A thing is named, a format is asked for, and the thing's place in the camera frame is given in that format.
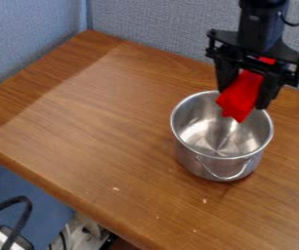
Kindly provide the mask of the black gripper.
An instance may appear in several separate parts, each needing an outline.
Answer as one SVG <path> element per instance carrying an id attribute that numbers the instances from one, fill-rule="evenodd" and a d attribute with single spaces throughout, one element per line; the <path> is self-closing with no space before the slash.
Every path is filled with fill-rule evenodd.
<path id="1" fill-rule="evenodd" d="M 214 60 L 218 90 L 223 92 L 242 69 L 263 77 L 256 109 L 267 109 L 283 85 L 299 85 L 299 52 L 283 41 L 287 6 L 242 6 L 236 31 L 211 29 L 207 56 Z"/>

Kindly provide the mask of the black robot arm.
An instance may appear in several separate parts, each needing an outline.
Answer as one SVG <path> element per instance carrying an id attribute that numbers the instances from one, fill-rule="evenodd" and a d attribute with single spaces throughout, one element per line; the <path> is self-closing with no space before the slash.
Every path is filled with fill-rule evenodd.
<path id="1" fill-rule="evenodd" d="M 264 77 L 256 109 L 267 109 L 284 85 L 299 86 L 299 52 L 283 41 L 290 0 L 239 0 L 239 30 L 211 29 L 207 57 L 214 60 L 218 89 L 223 92 L 247 69 Z"/>

